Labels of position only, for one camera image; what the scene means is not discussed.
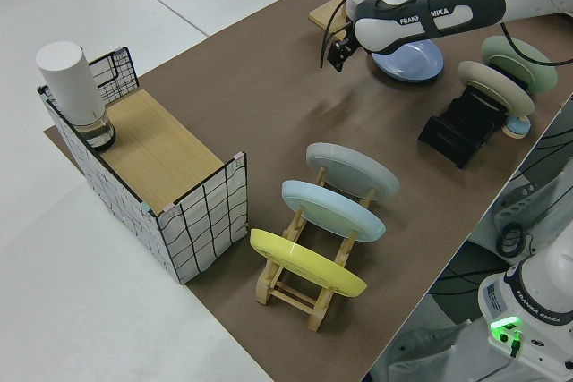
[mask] green plate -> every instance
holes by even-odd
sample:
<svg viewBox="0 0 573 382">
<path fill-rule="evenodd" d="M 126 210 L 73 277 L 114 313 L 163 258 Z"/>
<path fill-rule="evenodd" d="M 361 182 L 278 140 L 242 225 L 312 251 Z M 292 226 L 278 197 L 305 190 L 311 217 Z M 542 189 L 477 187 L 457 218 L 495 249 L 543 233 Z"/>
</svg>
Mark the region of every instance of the green plate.
<svg viewBox="0 0 573 382">
<path fill-rule="evenodd" d="M 541 51 L 526 42 L 512 38 L 523 54 L 540 62 L 550 62 Z M 557 71 L 552 66 L 528 62 L 514 51 L 504 36 L 491 36 L 482 45 L 482 59 L 486 64 L 495 64 L 527 84 L 527 93 L 549 91 L 557 84 Z"/>
</svg>

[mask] wooden board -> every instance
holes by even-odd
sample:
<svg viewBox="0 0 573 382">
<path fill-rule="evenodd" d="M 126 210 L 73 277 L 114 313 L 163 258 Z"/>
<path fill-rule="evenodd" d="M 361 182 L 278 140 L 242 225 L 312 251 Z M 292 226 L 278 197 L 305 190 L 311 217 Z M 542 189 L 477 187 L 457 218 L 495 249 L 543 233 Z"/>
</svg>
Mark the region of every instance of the wooden board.
<svg viewBox="0 0 573 382">
<path fill-rule="evenodd" d="M 326 4 L 319 6 L 318 8 L 312 10 L 308 18 L 315 24 L 317 24 L 321 29 L 326 29 L 326 26 L 329 23 L 330 16 L 338 6 L 338 4 L 342 2 L 342 0 L 330 0 Z M 346 12 L 344 10 L 344 6 L 342 6 L 334 16 L 334 20 L 330 24 L 329 32 L 332 33 L 338 29 L 342 29 L 346 23 Z M 335 38 L 343 39 L 345 35 L 344 31 L 341 31 L 336 34 Z"/>
<path fill-rule="evenodd" d="M 223 165 L 144 89 L 107 114 L 116 140 L 102 157 L 156 214 Z"/>
</svg>

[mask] brown tabletop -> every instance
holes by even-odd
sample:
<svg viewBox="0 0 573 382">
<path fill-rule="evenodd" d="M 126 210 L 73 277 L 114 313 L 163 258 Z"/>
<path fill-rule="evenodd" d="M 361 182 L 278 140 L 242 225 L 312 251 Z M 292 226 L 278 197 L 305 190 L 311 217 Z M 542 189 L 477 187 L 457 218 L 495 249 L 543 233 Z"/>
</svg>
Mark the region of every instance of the brown tabletop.
<svg viewBox="0 0 573 382">
<path fill-rule="evenodd" d="M 335 296 L 318 333 L 306 328 L 300 310 L 274 298 L 268 306 L 255 301 L 264 259 L 247 238 L 188 284 L 277 381 L 361 379 L 558 113 L 573 81 L 571 68 L 561 67 L 558 86 L 535 98 L 532 131 L 522 140 L 495 132 L 460 170 L 416 138 L 461 95 L 459 62 L 481 61 L 482 42 L 499 27 L 437 39 L 445 68 L 435 81 L 394 81 L 362 50 L 337 73 L 319 69 L 321 30 L 307 18 L 327 1 L 281 0 L 141 77 L 218 157 L 247 153 L 251 227 L 279 234 L 287 227 L 293 214 L 281 183 L 312 180 L 305 151 L 313 142 L 363 152 L 401 182 L 394 198 L 371 206 L 386 235 L 357 243 L 347 263 L 368 288 L 354 299 Z M 565 16 L 509 27 L 552 60 L 573 52 Z M 309 225 L 300 243 L 334 256 L 339 240 Z"/>
</svg>

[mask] blue plate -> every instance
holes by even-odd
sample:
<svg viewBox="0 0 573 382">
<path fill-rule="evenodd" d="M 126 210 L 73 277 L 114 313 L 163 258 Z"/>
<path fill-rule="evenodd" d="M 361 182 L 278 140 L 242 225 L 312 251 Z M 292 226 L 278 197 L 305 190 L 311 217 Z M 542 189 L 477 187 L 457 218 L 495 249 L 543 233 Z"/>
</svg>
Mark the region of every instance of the blue plate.
<svg viewBox="0 0 573 382">
<path fill-rule="evenodd" d="M 372 53 L 372 59 L 388 76 L 406 82 L 431 80 L 444 68 L 444 57 L 430 40 L 404 44 L 392 54 Z"/>
<path fill-rule="evenodd" d="M 357 241 L 374 242 L 386 233 L 386 226 L 368 209 L 313 183 L 284 181 L 282 196 L 294 212 L 302 208 L 304 219 L 338 236 L 356 231 Z"/>
</svg>

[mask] cable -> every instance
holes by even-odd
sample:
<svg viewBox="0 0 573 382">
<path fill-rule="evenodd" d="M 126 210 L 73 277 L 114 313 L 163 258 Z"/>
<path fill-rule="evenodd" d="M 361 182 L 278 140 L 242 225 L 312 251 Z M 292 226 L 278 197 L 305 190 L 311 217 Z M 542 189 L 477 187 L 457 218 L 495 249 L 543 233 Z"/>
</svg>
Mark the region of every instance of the cable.
<svg viewBox="0 0 573 382">
<path fill-rule="evenodd" d="M 468 282 L 469 284 L 473 284 L 473 285 L 476 285 L 476 286 L 479 286 L 479 285 L 480 285 L 478 282 L 474 282 L 474 281 L 472 281 L 471 279 L 467 279 L 467 278 L 464 277 L 463 275 L 459 275 L 459 274 L 456 273 L 456 272 L 454 271 L 454 269 L 452 269 L 452 268 L 446 267 L 446 270 L 448 270 L 449 272 L 453 273 L 454 276 L 457 276 L 459 279 L 462 279 L 463 281 Z"/>
<path fill-rule="evenodd" d="M 526 227 L 526 230 L 530 230 L 531 227 L 537 224 L 537 222 L 540 221 L 545 216 L 545 214 L 547 214 L 547 212 L 549 212 L 551 208 L 553 208 L 557 203 L 559 203 L 560 200 L 563 199 L 571 190 L 573 190 L 573 185 L 567 188 L 567 190 L 563 192 L 563 194 L 561 194 L 558 199 L 556 199 L 551 205 L 545 208 L 545 210 L 541 214 L 539 214 L 531 223 L 529 223 Z"/>
<path fill-rule="evenodd" d="M 485 376 L 482 376 L 481 378 L 477 379 L 475 382 L 482 382 L 487 378 L 491 378 L 493 375 L 495 375 L 495 374 L 499 373 L 500 371 L 505 370 L 507 367 L 509 367 L 509 364 L 511 364 L 512 361 L 513 361 L 513 359 L 509 359 L 509 361 L 506 362 L 503 366 L 498 367 L 496 370 L 488 373 Z"/>
<path fill-rule="evenodd" d="M 519 254 L 521 254 L 521 252 L 523 252 L 523 249 L 526 247 L 526 242 L 527 242 L 527 236 L 529 237 L 529 255 L 533 255 L 533 243 L 534 243 L 534 237 L 533 235 L 531 235 L 531 230 L 532 228 L 541 220 L 543 219 L 544 216 L 547 215 L 547 213 L 555 206 L 557 205 L 557 203 L 559 203 L 567 194 L 569 194 L 571 192 L 571 190 L 573 190 L 573 185 L 570 186 L 569 188 L 567 188 L 551 205 L 549 205 L 547 208 L 545 208 L 541 214 L 539 214 L 538 216 L 536 216 L 534 218 L 533 221 L 531 221 L 528 225 L 523 226 L 519 223 L 509 223 L 507 224 L 505 227 L 503 227 L 503 230 L 501 231 L 500 236 L 498 237 L 496 243 L 495 243 L 495 249 L 496 251 L 502 256 L 502 257 L 506 257 L 508 259 L 512 259 L 516 256 L 518 256 Z M 516 241 L 514 241 L 513 243 L 507 243 L 507 239 L 508 239 L 508 234 L 510 233 L 515 233 L 517 232 L 518 234 L 518 238 Z M 505 251 L 503 249 L 503 247 L 509 247 L 509 246 L 514 246 L 515 248 L 511 251 Z"/>
<path fill-rule="evenodd" d="M 534 149 L 553 149 L 553 148 L 560 148 L 564 145 L 568 145 L 569 143 L 573 142 L 573 140 L 568 140 L 567 142 L 559 143 L 557 145 L 550 145 L 549 147 L 535 147 Z"/>
<path fill-rule="evenodd" d="M 563 136 L 564 134 L 573 132 L 573 128 L 567 129 L 564 132 L 550 134 L 549 136 L 543 136 L 540 140 L 551 139 L 551 138 L 558 138 L 559 136 Z"/>
<path fill-rule="evenodd" d="M 501 23 L 500 26 L 501 30 L 503 30 L 503 34 L 505 35 L 505 39 L 509 42 L 509 45 L 521 58 L 526 59 L 529 63 L 538 64 L 540 66 L 564 66 L 565 64 L 573 63 L 573 58 L 570 58 L 569 60 L 565 60 L 563 62 L 540 62 L 539 60 L 535 60 L 534 58 L 531 58 L 530 56 L 523 54 L 521 51 L 519 51 L 519 48 L 517 48 L 516 44 L 513 42 L 513 39 L 509 35 L 508 28 L 505 27 L 505 24 Z"/>
<path fill-rule="evenodd" d="M 428 294 L 430 294 L 430 295 L 462 295 L 462 294 L 468 294 L 468 293 L 475 293 L 476 291 L 478 291 L 478 288 L 474 288 L 473 290 L 459 291 L 457 293 L 435 293 L 435 292 L 429 291 Z"/>
<path fill-rule="evenodd" d="M 495 250 L 506 259 L 513 259 L 523 252 L 526 247 L 526 232 L 518 223 L 509 223 L 503 227 L 495 241 Z"/>
<path fill-rule="evenodd" d="M 326 25 L 326 28 L 324 29 L 324 34 L 322 35 L 322 46 L 321 46 L 321 67 L 324 65 L 324 54 L 326 53 L 326 47 L 328 45 L 327 37 L 329 35 L 330 26 L 332 25 L 332 22 L 334 21 L 334 17 L 337 14 L 338 10 L 345 3 L 346 3 L 346 0 L 341 0 L 340 3 L 337 5 L 337 7 L 334 8 L 334 11 L 332 12 L 332 14 L 330 16 L 329 22 Z"/>
<path fill-rule="evenodd" d="M 560 146 L 559 148 L 555 149 L 554 151 L 550 152 L 549 154 L 541 157 L 540 159 L 538 159 L 537 161 L 535 161 L 532 165 L 530 165 L 527 169 L 521 171 L 517 176 L 514 176 L 513 178 L 511 178 L 509 181 L 515 181 L 518 177 L 523 176 L 529 169 L 532 169 L 533 167 L 537 166 L 539 163 L 541 163 L 542 161 L 544 161 L 547 157 L 552 156 L 553 154 L 555 154 L 558 151 L 561 151 L 562 149 L 564 149 L 565 147 L 567 147 L 568 145 L 570 145 L 571 143 L 573 143 L 573 140 L 570 140 L 567 143 L 564 143 L 562 146 Z"/>
<path fill-rule="evenodd" d="M 494 273 L 500 273 L 500 272 L 505 272 L 507 270 L 507 268 L 488 268 L 488 269 L 484 269 L 484 270 L 476 270 L 473 272 L 467 272 L 467 273 L 461 273 L 459 275 L 455 275 L 455 276 L 441 276 L 438 278 L 439 281 L 449 281 L 450 279 L 459 279 L 460 277 L 466 277 L 466 276 L 475 276 L 475 275 L 492 275 Z"/>
</svg>

